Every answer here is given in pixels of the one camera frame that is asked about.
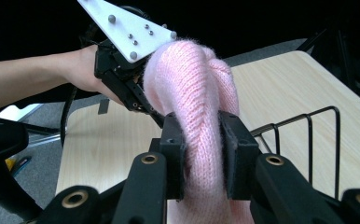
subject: gray carpet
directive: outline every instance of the gray carpet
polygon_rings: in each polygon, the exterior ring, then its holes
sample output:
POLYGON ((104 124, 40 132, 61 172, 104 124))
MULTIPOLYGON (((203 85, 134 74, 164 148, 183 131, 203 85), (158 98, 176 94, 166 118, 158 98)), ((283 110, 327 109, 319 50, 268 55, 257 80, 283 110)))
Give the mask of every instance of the gray carpet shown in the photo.
MULTIPOLYGON (((304 39, 283 42, 281 44, 263 49, 256 49, 235 57, 227 58, 225 61, 231 66, 250 63, 252 61, 295 50, 303 41, 304 39)), ((102 95, 98 95, 88 99, 74 101, 70 113, 78 108, 97 104, 103 98, 102 95)), ((42 105, 27 118, 26 122, 51 128, 59 128, 62 108, 63 103, 42 105)), ((32 156, 32 160, 20 171, 16 176, 16 179, 25 191, 35 198, 35 201, 44 208, 55 196, 62 156, 61 141, 57 140, 36 147, 28 147, 17 155, 18 158, 22 158, 23 156, 32 156)), ((10 214, 0 207, 0 224, 21 222, 21 218, 10 214)))

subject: black wire rack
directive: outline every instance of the black wire rack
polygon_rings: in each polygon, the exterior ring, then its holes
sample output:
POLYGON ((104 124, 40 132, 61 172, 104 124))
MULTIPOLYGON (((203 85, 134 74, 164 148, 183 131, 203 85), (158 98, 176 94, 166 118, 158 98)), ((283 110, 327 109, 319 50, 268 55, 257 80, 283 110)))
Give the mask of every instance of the black wire rack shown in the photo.
POLYGON ((267 149, 269 153, 276 153, 278 155, 281 154, 281 148, 280 148, 280 134, 279 134, 279 128, 283 127, 284 125, 305 119, 308 122, 308 181, 312 185, 313 183, 313 121, 312 117, 325 113, 327 111, 333 111, 335 113, 335 183, 334 183, 334 197, 335 199, 339 198, 339 162, 340 162, 340 114, 339 110, 335 106, 328 106, 316 111, 313 111, 309 114, 301 114, 298 116, 295 116, 291 119, 286 119, 278 123, 270 123, 267 125, 264 125, 262 127, 256 128, 252 130, 250 133, 254 138, 260 138, 262 140, 262 144, 267 149), (275 152, 272 152, 272 150, 269 147, 269 144, 264 139, 263 133, 273 131, 274 132, 274 138, 275 138, 275 146, 276 150, 275 152))

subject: pink knitted beanie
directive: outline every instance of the pink knitted beanie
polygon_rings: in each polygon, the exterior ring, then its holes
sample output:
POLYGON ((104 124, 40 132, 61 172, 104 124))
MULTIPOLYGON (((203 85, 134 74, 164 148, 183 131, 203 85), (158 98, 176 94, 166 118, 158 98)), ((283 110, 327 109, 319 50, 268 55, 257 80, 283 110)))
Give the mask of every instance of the pink knitted beanie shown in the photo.
POLYGON ((239 116, 230 68, 193 40, 160 47, 145 68, 145 95, 162 115, 174 112, 187 143, 185 198, 169 201, 170 223, 254 223, 249 202, 227 199, 218 110, 239 116))

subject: human arm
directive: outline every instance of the human arm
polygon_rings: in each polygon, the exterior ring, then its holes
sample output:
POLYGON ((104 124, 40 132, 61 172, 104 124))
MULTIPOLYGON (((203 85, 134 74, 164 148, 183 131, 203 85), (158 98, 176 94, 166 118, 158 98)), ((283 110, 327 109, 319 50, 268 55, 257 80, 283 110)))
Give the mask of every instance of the human arm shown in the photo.
POLYGON ((47 56, 0 62, 0 107, 72 83, 120 103, 93 74, 97 46, 47 56))

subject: light wood surface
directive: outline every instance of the light wood surface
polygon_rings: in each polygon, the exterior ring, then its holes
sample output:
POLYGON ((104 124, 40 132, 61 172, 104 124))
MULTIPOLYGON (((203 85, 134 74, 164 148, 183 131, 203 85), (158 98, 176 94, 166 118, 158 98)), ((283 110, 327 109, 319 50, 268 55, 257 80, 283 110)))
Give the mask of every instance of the light wood surface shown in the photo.
MULTIPOLYGON (((294 116, 335 106, 341 118, 340 194, 360 188, 360 98, 324 67, 293 51, 232 68, 240 99, 240 118, 252 131, 294 116)), ((110 103, 105 115, 98 105, 75 111, 68 120, 57 193, 73 185, 100 192, 127 177, 133 158, 160 137, 152 118, 110 103)), ((334 195, 335 117, 332 111, 313 120, 313 186, 334 195)), ((282 155, 307 176, 308 135, 305 120, 281 127, 282 155)), ((274 149, 272 132, 264 134, 274 149)))

